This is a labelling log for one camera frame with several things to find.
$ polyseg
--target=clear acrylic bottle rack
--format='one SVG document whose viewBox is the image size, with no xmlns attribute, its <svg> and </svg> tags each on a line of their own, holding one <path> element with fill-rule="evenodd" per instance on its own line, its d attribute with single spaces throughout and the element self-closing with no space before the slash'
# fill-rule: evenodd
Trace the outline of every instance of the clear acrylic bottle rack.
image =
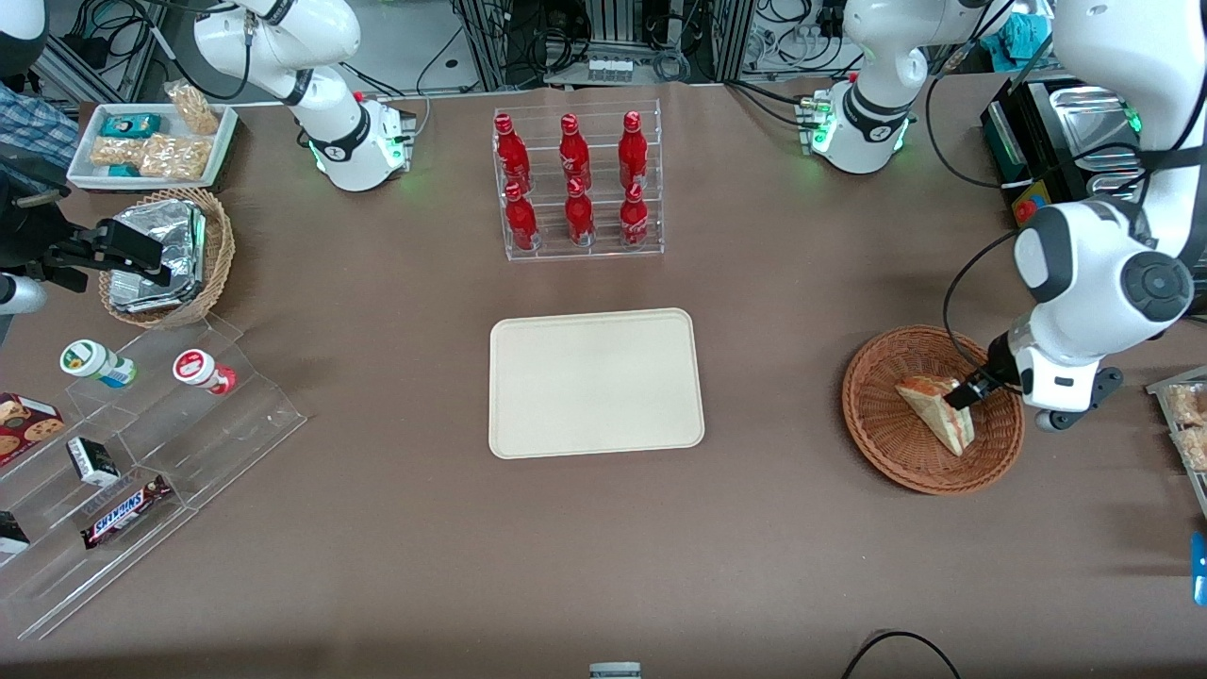
<svg viewBox="0 0 1207 679">
<path fill-rule="evenodd" d="M 624 187 L 620 186 L 619 145 L 624 133 L 624 113 L 641 113 L 641 131 L 646 135 L 647 166 L 645 200 L 649 210 L 648 234 L 641 247 L 626 248 L 620 244 L 620 205 Z M 507 227 L 507 185 L 503 165 L 498 159 L 498 134 L 492 135 L 491 152 L 495 158 L 495 181 L 498 189 L 498 213 L 503 226 L 503 246 L 511 261 L 582 258 L 618 254 L 660 254 L 666 250 L 666 222 L 663 213 L 663 115 L 658 99 L 619 101 L 608 104 L 565 104 L 554 106 L 517 106 L 495 109 L 495 113 L 508 113 L 517 134 L 527 146 L 532 165 L 532 191 L 527 199 L 536 210 L 541 246 L 525 251 L 512 241 Z M 566 223 L 566 177 L 561 169 L 561 116 L 575 113 L 578 127 L 587 140 L 590 153 L 591 199 L 595 215 L 595 242 L 579 247 L 570 240 Z"/>
</svg>

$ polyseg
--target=red coca-cola bottle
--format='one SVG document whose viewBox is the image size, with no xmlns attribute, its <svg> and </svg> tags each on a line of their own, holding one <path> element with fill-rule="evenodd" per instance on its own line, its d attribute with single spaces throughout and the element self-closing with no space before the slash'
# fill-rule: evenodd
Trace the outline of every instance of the red coca-cola bottle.
<svg viewBox="0 0 1207 679">
<path fill-rule="evenodd" d="M 631 183 L 624 193 L 620 205 L 620 244 L 626 247 L 639 247 L 646 240 L 649 210 L 641 198 L 641 185 Z"/>
<path fill-rule="evenodd" d="M 566 181 L 571 178 L 583 180 L 583 188 L 591 189 L 590 154 L 587 151 L 587 140 L 578 131 L 578 116 L 566 113 L 561 116 L 561 169 L 566 172 Z"/>
<path fill-rule="evenodd" d="M 624 134 L 620 135 L 620 187 L 628 189 L 634 182 L 646 185 L 646 135 L 641 134 L 641 113 L 624 115 Z"/>
<path fill-rule="evenodd" d="M 527 159 L 527 147 L 515 127 L 512 124 L 512 116 L 498 113 L 495 116 L 495 130 L 498 131 L 498 158 L 503 160 L 503 175 L 507 181 L 520 185 L 520 189 L 527 193 L 532 189 L 532 164 Z"/>
<path fill-rule="evenodd" d="M 570 224 L 570 240 L 579 247 L 588 247 L 595 242 L 595 212 L 591 207 L 591 199 L 587 197 L 587 187 L 583 180 L 571 178 L 566 183 L 566 222 Z"/>
<path fill-rule="evenodd" d="M 541 232 L 536 228 L 536 210 L 524 197 L 518 181 L 508 181 L 503 189 L 507 195 L 507 226 L 512 229 L 512 242 L 525 251 L 541 246 Z"/>
</svg>

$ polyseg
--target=snickers wrapper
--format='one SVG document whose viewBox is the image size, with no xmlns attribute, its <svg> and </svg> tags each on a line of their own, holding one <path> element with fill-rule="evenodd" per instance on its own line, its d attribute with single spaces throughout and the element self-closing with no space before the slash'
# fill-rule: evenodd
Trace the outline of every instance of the snickers wrapper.
<svg viewBox="0 0 1207 679">
<path fill-rule="evenodd" d="M 100 517 L 91 528 L 80 532 L 80 535 L 83 538 L 84 549 L 91 550 L 109 540 L 123 528 L 134 523 L 138 517 L 146 514 L 162 498 L 170 496 L 171 492 L 171 487 L 164 482 L 163 476 L 156 476 L 154 481 L 139 488 L 133 496 L 123 501 L 122 504 Z"/>
<path fill-rule="evenodd" d="M 17 526 L 12 513 L 0 511 L 0 555 L 19 555 L 29 548 L 29 538 Z"/>
<path fill-rule="evenodd" d="M 95 441 L 76 437 L 68 441 L 68 452 L 71 453 L 71 466 L 76 468 L 76 475 L 84 484 L 104 488 L 122 478 L 117 466 L 109 457 L 109 451 Z"/>
</svg>

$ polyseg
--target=brown tablecloth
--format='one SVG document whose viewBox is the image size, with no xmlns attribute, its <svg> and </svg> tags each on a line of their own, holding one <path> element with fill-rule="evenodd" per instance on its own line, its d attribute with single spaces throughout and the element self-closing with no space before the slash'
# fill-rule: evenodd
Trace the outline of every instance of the brown tablecloth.
<svg viewBox="0 0 1207 679">
<path fill-rule="evenodd" d="M 976 117 L 999 82 L 951 77 L 935 95 L 940 142 L 986 177 Z M 492 109 L 646 96 L 664 111 L 666 254 L 508 263 Z M 975 496 L 896 487 L 850 441 L 847 359 L 937 323 L 951 275 L 1007 223 L 921 128 L 885 170 L 850 176 L 723 87 L 441 99 L 414 170 L 351 194 L 315 171 L 285 109 L 241 116 L 217 311 L 313 420 L 49 639 L 5 640 L 0 677 L 526 679 L 606 660 L 651 678 L 836 677 L 880 628 L 928 636 L 967 677 L 1207 672 L 1188 568 L 1201 517 L 1142 392 L 1207 362 L 1201 328 L 1118 357 L 1121 393 L 1069 433 L 1028 425 L 1020 462 Z M 77 192 L 64 210 L 91 223 L 133 201 Z M 700 446 L 490 455 L 496 321 L 655 306 L 695 321 Z M 986 343 L 1026 308 L 1002 248 L 954 321 Z M 94 291 L 53 291 L 13 324 L 4 387 L 53 396 L 71 339 L 134 333 Z M 908 640 L 863 665 L 945 672 Z"/>
</svg>

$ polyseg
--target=wicker basket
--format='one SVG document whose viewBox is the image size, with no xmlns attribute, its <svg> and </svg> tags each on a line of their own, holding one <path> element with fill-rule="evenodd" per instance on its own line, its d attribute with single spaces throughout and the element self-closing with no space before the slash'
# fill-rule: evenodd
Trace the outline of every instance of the wicker basket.
<svg viewBox="0 0 1207 679">
<path fill-rule="evenodd" d="M 985 351 L 958 335 L 978 362 Z M 1005 391 L 972 406 L 975 439 L 951 455 L 896 386 L 914 375 L 963 380 L 972 369 L 941 328 L 898 327 L 875 336 L 851 359 L 842 380 L 842 416 L 855 444 L 885 476 L 922 493 L 972 493 L 1005 474 L 1022 450 L 1022 405 Z"/>
<path fill-rule="evenodd" d="M 218 203 L 217 198 L 204 188 L 168 188 L 142 198 L 138 204 L 144 205 L 171 198 L 192 200 L 205 213 L 205 286 L 193 300 L 182 306 L 123 314 L 115 309 L 109 300 L 109 283 L 112 275 L 109 271 L 101 271 L 100 285 L 98 285 L 100 303 L 117 320 L 140 327 L 187 324 L 205 317 L 205 314 L 217 303 L 222 288 L 226 287 L 227 275 L 231 274 L 231 261 L 234 258 L 234 233 L 231 229 L 231 219 L 226 216 L 226 210 L 222 209 L 222 203 Z"/>
</svg>

